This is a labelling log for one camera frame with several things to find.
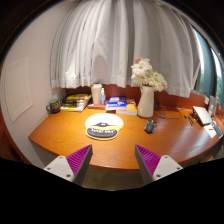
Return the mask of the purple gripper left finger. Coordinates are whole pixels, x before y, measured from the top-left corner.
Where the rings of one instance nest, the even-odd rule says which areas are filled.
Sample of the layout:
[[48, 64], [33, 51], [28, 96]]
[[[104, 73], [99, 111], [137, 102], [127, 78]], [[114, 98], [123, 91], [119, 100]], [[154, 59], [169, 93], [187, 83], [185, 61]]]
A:
[[81, 186], [92, 155], [92, 145], [88, 145], [67, 157], [56, 157], [44, 170]]

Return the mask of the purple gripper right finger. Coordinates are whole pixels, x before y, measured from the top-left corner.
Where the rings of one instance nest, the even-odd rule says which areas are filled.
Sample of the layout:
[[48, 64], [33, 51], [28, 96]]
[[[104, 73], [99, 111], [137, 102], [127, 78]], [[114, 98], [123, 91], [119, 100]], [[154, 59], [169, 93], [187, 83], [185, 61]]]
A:
[[140, 145], [135, 145], [135, 158], [145, 185], [182, 169], [170, 156], [159, 156]]

